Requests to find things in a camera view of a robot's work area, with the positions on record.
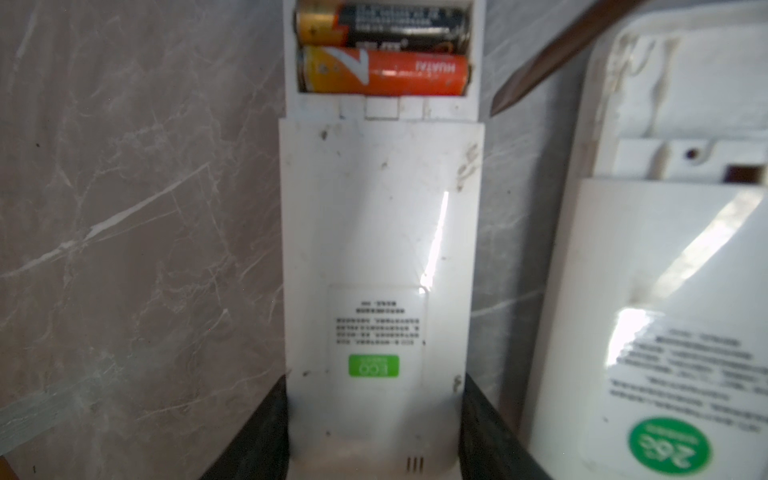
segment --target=black battery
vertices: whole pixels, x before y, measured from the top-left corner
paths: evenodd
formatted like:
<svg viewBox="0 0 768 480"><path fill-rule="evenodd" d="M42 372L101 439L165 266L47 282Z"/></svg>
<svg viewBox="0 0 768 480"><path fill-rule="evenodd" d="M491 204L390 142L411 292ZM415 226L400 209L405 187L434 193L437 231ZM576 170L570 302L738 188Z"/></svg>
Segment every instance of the black battery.
<svg viewBox="0 0 768 480"><path fill-rule="evenodd" d="M462 8L306 0L296 7L301 45L464 54L469 15Z"/></svg>

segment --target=battery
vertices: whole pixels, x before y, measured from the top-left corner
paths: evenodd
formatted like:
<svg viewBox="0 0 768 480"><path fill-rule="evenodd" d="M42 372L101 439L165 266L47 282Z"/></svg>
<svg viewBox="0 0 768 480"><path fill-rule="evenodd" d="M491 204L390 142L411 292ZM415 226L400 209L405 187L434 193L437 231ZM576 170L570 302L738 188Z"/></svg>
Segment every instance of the battery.
<svg viewBox="0 0 768 480"><path fill-rule="evenodd" d="M469 83L462 55L309 46L298 62L304 91L320 94L461 95Z"/></svg>
<svg viewBox="0 0 768 480"><path fill-rule="evenodd" d="M466 10L302 0L294 18L301 45L463 54L469 40Z"/></svg>

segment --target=green eco label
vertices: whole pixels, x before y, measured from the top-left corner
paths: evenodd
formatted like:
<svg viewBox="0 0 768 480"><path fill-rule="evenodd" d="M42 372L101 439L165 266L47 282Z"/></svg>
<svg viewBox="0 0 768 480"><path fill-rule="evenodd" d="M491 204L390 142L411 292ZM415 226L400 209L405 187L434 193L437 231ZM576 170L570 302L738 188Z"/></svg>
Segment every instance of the green eco label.
<svg viewBox="0 0 768 480"><path fill-rule="evenodd" d="M350 355L349 376L392 378L400 374L397 355Z"/></svg>
<svg viewBox="0 0 768 480"><path fill-rule="evenodd" d="M669 418L638 423L629 435L629 449L640 463L666 475L698 472L712 455L710 443L699 429Z"/></svg>

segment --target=gray marble tile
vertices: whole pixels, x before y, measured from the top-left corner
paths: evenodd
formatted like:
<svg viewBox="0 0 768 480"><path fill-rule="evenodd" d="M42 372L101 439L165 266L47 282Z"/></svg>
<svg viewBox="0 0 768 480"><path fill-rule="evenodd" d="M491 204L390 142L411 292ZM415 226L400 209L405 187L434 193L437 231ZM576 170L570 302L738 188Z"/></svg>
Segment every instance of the gray marble tile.
<svg viewBox="0 0 768 480"><path fill-rule="evenodd" d="M489 1L482 111L588 3ZM283 374L280 16L0 4L0 450L20 478L196 478ZM484 116L468 370L510 425L585 58Z"/></svg>

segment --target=green oval logo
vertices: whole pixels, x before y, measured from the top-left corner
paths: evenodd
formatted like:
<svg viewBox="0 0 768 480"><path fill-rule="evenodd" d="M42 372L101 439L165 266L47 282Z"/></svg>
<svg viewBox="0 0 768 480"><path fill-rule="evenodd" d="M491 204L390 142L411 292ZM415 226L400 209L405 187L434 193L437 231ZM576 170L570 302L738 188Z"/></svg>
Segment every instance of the green oval logo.
<svg viewBox="0 0 768 480"><path fill-rule="evenodd" d="M666 475L699 472L712 455L710 443L699 429L664 417L638 423L629 435L629 448L640 463Z"/></svg>

